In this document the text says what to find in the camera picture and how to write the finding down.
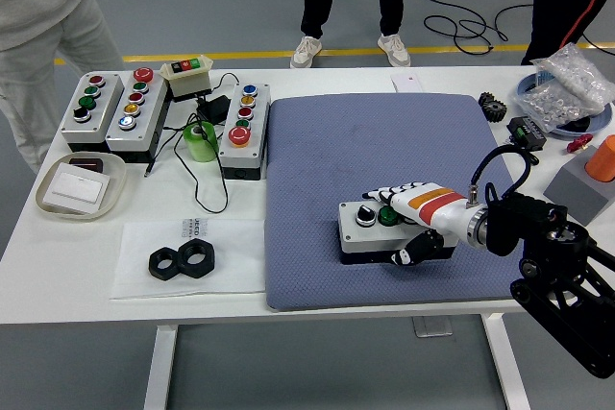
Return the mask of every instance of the white table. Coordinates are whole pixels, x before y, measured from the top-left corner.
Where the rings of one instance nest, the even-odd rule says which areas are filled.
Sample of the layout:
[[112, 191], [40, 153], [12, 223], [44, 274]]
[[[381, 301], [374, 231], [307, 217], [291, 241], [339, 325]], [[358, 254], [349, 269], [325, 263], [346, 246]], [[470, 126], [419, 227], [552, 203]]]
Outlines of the white table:
[[[328, 93], [394, 92], [391, 75], [403, 73], [394, 68], [305, 69], [305, 70], [236, 70], [242, 83], [264, 83], [271, 88], [271, 98], [308, 96]], [[426, 92], [469, 94], [478, 99], [483, 91], [508, 104], [506, 119], [491, 124], [496, 140], [502, 144], [509, 136], [505, 127], [510, 117], [522, 115], [513, 104], [516, 85], [532, 72], [530, 67], [437, 67], [411, 70]], [[223, 75], [210, 72], [214, 85]], [[232, 95], [234, 80], [227, 77], [213, 96]], [[181, 126], [195, 105], [172, 104], [166, 125]], [[595, 137], [598, 146], [613, 133], [615, 123]], [[567, 141], [550, 138], [545, 150], [538, 153], [540, 166], [521, 192], [544, 199], [545, 190], [557, 169], [570, 159], [565, 154]], [[56, 136], [42, 166], [45, 172], [58, 158], [70, 154], [60, 135]], [[513, 178], [522, 172], [522, 162], [506, 156], [504, 160]], [[265, 302], [264, 293], [245, 295], [198, 295], [148, 300], [110, 300], [114, 270], [119, 255], [122, 228], [129, 222], [182, 220], [203, 216], [193, 201], [193, 183], [172, 149], [166, 149], [152, 175], [144, 179], [144, 164], [128, 164], [126, 185], [115, 207], [93, 222], [82, 223], [56, 219], [42, 214], [35, 202], [39, 175], [0, 262], [0, 324], [81, 323], [110, 321], [151, 322], [159, 327], [154, 351], [146, 407], [164, 405], [177, 324], [223, 323], [229, 321], [279, 321], [292, 319], [342, 319], [359, 317], [424, 316], [481, 314], [496, 359], [509, 408], [529, 408], [510, 344], [500, 315], [521, 311], [512, 299], [472, 302], [418, 303], [408, 305], [367, 306], [307, 311], [276, 312]], [[218, 183], [214, 162], [194, 164], [198, 176]], [[229, 181], [230, 202], [227, 210], [211, 219], [263, 219], [266, 181]], [[204, 200], [215, 207], [223, 203], [218, 188], [203, 187]], [[599, 245], [615, 253], [612, 223], [615, 207], [604, 212], [589, 226]], [[615, 285], [614, 275], [607, 281]]]

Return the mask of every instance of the black gear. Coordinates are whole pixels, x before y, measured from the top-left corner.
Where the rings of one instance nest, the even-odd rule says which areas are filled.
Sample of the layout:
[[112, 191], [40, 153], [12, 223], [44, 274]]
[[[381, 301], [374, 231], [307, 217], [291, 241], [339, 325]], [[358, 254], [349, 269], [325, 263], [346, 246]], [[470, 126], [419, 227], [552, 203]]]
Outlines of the black gear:
[[491, 93], [482, 93], [479, 97], [479, 105], [489, 122], [502, 122], [506, 115], [506, 105], [496, 100]]

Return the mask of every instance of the red clip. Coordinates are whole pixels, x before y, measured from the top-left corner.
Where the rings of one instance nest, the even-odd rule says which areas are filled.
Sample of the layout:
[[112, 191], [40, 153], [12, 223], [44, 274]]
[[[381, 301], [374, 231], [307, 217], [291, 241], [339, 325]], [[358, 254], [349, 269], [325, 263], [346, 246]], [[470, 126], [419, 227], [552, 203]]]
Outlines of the red clip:
[[568, 143], [568, 146], [566, 146], [566, 151], [568, 151], [569, 153], [574, 153], [579, 149], [585, 149], [587, 147], [587, 144], [589, 144], [593, 137], [594, 136], [590, 133], [582, 134], [574, 141]]

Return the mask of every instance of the yellow floor line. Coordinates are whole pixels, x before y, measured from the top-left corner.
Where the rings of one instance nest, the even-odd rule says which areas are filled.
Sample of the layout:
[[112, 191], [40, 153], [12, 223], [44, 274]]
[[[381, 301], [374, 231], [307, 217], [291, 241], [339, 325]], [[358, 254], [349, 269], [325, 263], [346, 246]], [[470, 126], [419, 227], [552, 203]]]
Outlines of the yellow floor line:
[[[603, 49], [615, 49], [615, 42], [598, 42], [596, 46]], [[596, 48], [589, 43], [579, 43], [579, 48], [593, 49]], [[519, 45], [495, 45], [494, 52], [525, 52], [528, 46], [526, 44]], [[482, 45], [468, 45], [464, 47], [468, 52], [484, 52], [486, 48]], [[438, 54], [438, 53], [461, 53], [454, 46], [447, 47], [408, 47], [408, 52], [411, 55], [422, 54]], [[367, 55], [379, 55], [383, 53], [380, 48], [349, 48], [349, 49], [330, 49], [322, 50], [319, 54], [321, 57], [357, 57]], [[269, 59], [269, 58], [290, 58], [293, 51], [258, 51], [258, 52], [229, 52], [229, 53], [205, 53], [198, 52], [193, 54], [181, 55], [128, 55], [124, 57], [125, 62], [173, 62], [194, 58], [199, 55], [206, 55], [212, 60], [254, 60], [254, 59]], [[57, 65], [65, 64], [65, 61], [58, 58], [54, 61]]]

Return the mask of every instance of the cable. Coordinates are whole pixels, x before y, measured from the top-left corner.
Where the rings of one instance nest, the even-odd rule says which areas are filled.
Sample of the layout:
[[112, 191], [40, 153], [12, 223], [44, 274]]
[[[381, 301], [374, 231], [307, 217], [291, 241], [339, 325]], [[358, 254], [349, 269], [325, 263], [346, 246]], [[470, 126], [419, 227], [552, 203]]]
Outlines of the cable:
[[[512, 186], [510, 186], [505, 191], [505, 193], [502, 195], [502, 197], [505, 197], [508, 194], [511, 194], [512, 192], [516, 191], [519, 187], [521, 187], [521, 185], [524, 182], [526, 182], [526, 180], [529, 177], [529, 170], [531, 169], [531, 161], [529, 159], [528, 152], [526, 150], [524, 150], [524, 149], [522, 149], [522, 148], [520, 148], [518, 146], [514, 146], [514, 145], [510, 145], [510, 144], [506, 144], [504, 146], [498, 146], [497, 148], [495, 148], [494, 150], [492, 150], [489, 154], [487, 154], [485, 156], [485, 158], [480, 163], [479, 167], [474, 172], [474, 175], [472, 176], [472, 179], [470, 180], [470, 187], [472, 188], [473, 186], [478, 186], [480, 175], [482, 174], [482, 171], [487, 167], [489, 162], [491, 162], [491, 160], [493, 160], [497, 156], [501, 156], [502, 154], [506, 154], [506, 153], [518, 154], [519, 156], [521, 156], [521, 158], [523, 159], [523, 161], [524, 161], [524, 163], [526, 165], [525, 165], [524, 172], [521, 175], [521, 177], [519, 178], [519, 180], [514, 182], [512, 184]], [[492, 192], [492, 193], [495, 194], [495, 186], [491, 182], [489, 182], [485, 186], [485, 198], [488, 197], [487, 196], [488, 192]]]
[[[198, 123], [201, 124], [202, 122], [205, 122], [205, 120], [203, 120], [202, 117], [199, 116], [199, 114], [192, 112], [189, 116], [188, 119], [185, 122], [185, 125], [183, 125], [182, 127], [175, 129], [172, 127], [163, 127], [163, 130], [171, 130], [173, 131], [173, 135], [171, 137], [169, 137], [166, 141], [164, 141], [164, 143], [162, 143], [162, 145], [160, 146], [160, 149], [158, 151], [158, 153], [154, 156], [154, 158], [152, 159], [152, 161], [148, 164], [147, 169], [145, 170], [145, 177], [148, 177], [149, 174], [152, 171], [152, 168], [154, 167], [154, 163], [156, 161], [156, 158], [160, 155], [160, 153], [162, 152], [162, 149], [171, 141], [173, 140], [178, 133], [181, 133], [184, 131], [184, 129], [186, 127], [188, 127], [189, 125], [193, 124], [193, 123]], [[218, 161], [218, 167], [220, 169], [220, 178], [222, 179], [222, 187], [224, 188], [224, 198], [225, 198], [225, 202], [224, 202], [224, 206], [222, 207], [222, 209], [220, 210], [211, 210], [209, 208], [207, 208], [206, 206], [203, 205], [203, 203], [201, 203], [201, 201], [199, 200], [199, 181], [198, 179], [194, 176], [194, 174], [192, 173], [192, 171], [190, 170], [190, 168], [187, 166], [187, 164], [184, 162], [184, 160], [182, 159], [182, 157], [180, 156], [180, 154], [177, 152], [177, 147], [180, 144], [180, 140], [182, 139], [182, 137], [180, 136], [177, 141], [175, 141], [175, 144], [173, 145], [173, 153], [175, 153], [175, 156], [180, 160], [180, 162], [182, 163], [182, 165], [184, 166], [185, 170], [188, 172], [188, 174], [194, 179], [196, 185], [194, 188], [194, 200], [196, 201], [196, 203], [198, 205], [201, 206], [201, 208], [208, 212], [208, 213], [222, 213], [224, 210], [226, 210], [227, 206], [229, 205], [229, 191], [227, 189], [227, 184], [224, 180], [224, 172], [222, 169], [222, 163], [220, 161], [220, 156], [218, 155], [217, 150], [215, 149], [215, 147], [211, 144], [211, 142], [208, 140], [207, 138], [207, 134], [205, 133], [205, 131], [201, 132], [201, 136], [203, 137], [204, 142], [209, 143], [209, 145], [211, 146], [211, 148], [213, 149], [213, 151], [215, 152], [215, 158]]]
[[[199, 117], [198, 114], [192, 113], [188, 117], [188, 121], [186, 123], [186, 126], [190, 125], [190, 123], [192, 123], [192, 121], [194, 121], [195, 119], [196, 119], [196, 123], [198, 123], [198, 124], [201, 124], [202, 122], [204, 122], [203, 119], [201, 117]], [[224, 181], [224, 172], [222, 170], [222, 163], [220, 162], [220, 156], [218, 155], [218, 152], [215, 150], [213, 145], [207, 139], [207, 134], [205, 133], [205, 131], [201, 132], [201, 136], [203, 137], [204, 141], [209, 143], [209, 145], [211, 146], [211, 148], [215, 152], [215, 158], [218, 161], [218, 167], [220, 168], [220, 178], [222, 180], [222, 187], [224, 188], [224, 206], [220, 210], [211, 210], [211, 209], [207, 208], [206, 206], [204, 206], [203, 203], [199, 200], [199, 180], [194, 176], [194, 174], [192, 173], [192, 170], [190, 170], [190, 168], [186, 165], [186, 163], [184, 162], [184, 160], [182, 159], [180, 154], [177, 152], [177, 147], [180, 144], [180, 139], [181, 138], [179, 138], [175, 142], [175, 145], [173, 146], [173, 152], [175, 153], [175, 156], [180, 160], [180, 162], [182, 163], [182, 165], [184, 166], [184, 168], [188, 172], [188, 174], [194, 179], [194, 182], [195, 182], [194, 200], [196, 201], [196, 203], [198, 205], [200, 205], [201, 208], [204, 211], [208, 212], [208, 213], [214, 213], [214, 214], [222, 213], [224, 210], [227, 209], [227, 206], [229, 205], [229, 191], [227, 189], [227, 184]]]
[[215, 91], [218, 88], [220, 88], [220, 86], [222, 86], [222, 81], [224, 80], [225, 77], [227, 76], [233, 76], [234, 79], [237, 81], [237, 83], [239, 84], [239, 79], [237, 78], [237, 76], [235, 74], [233, 74], [232, 72], [225, 72], [222, 77], [220, 78], [220, 84], [218, 84], [217, 86], [215, 86], [214, 88], [211, 89], [211, 91]]
[[592, 42], [589, 38], [587, 38], [587, 36], [585, 34], [583, 34], [583, 38], [585, 40], [587, 40], [587, 43], [589, 43], [592, 47], [596, 48], [597, 50], [600, 50], [601, 52], [606, 53], [607, 55], [611, 55], [612, 57], [615, 57], [615, 53], [613, 52], [609, 52], [607, 50], [604, 50], [603, 48], [599, 47], [598, 45], [596, 45], [594, 42]]
[[[479, 19], [479, 21], [475, 21], [473, 19], [460, 19], [458, 22], [455, 22], [450, 17], [445, 16], [443, 14], [431, 14], [431, 15], [427, 16], [423, 20], [423, 25], [427, 29], [429, 29], [430, 31], [432, 31], [434, 33], [440, 34], [442, 36], [451, 37], [453, 39], [453, 43], [455, 44], [455, 47], [457, 48], [457, 50], [459, 50], [462, 53], [465, 53], [466, 55], [472, 55], [472, 56], [487, 55], [488, 53], [490, 53], [493, 50], [493, 48], [494, 48], [493, 44], [491, 43], [491, 41], [487, 37], [484, 36], [484, 34], [487, 32], [487, 30], [494, 31], [498, 35], [500, 40], [502, 40], [504, 42], [508, 42], [508, 37], [502, 31], [500, 31], [498, 29], [498, 17], [502, 13], [507, 12], [507, 11], [512, 10], [512, 9], [518, 9], [518, 8], [522, 8], [522, 7], [531, 7], [532, 6], [532, 4], [513, 5], [511, 7], [506, 7], [505, 9], [500, 10], [496, 14], [496, 16], [495, 16], [494, 27], [491, 27], [491, 26], [487, 25], [486, 20], [484, 19], [484, 17], [480, 13], [475, 12], [472, 9], [469, 9], [467, 7], [463, 7], [462, 5], [452, 4], [452, 3], [448, 3], [448, 2], [443, 2], [443, 1], [440, 1], [440, 0], [429, 0], [429, 1], [433, 2], [435, 4], [438, 4], [438, 5], [446, 6], [446, 7], [454, 7], [456, 9], [465, 10], [465, 11], [473, 14], [474, 16], [476, 16]], [[450, 24], [453, 25], [454, 32], [451, 34], [451, 33], [447, 33], [447, 32], [444, 32], [442, 30], [438, 30], [438, 29], [433, 28], [429, 24], [429, 21], [433, 20], [433, 19], [443, 19], [443, 20], [449, 22]], [[480, 30], [479, 31], [475, 31], [475, 30], [471, 29], [468, 26], [470, 24], [474, 24], [474, 25], [479, 26]], [[459, 28], [462, 28], [462, 29], [468, 31], [471, 34], [469, 34], [469, 35], [461, 35], [459, 33]], [[474, 39], [474, 38], [483, 40], [485, 42], [485, 44], [486, 44], [487, 49], [485, 51], [483, 51], [483, 52], [471, 52], [469, 50], [465, 50], [461, 45], [459, 45], [459, 40], [460, 39], [468, 39], [469, 40], [469, 39]]]

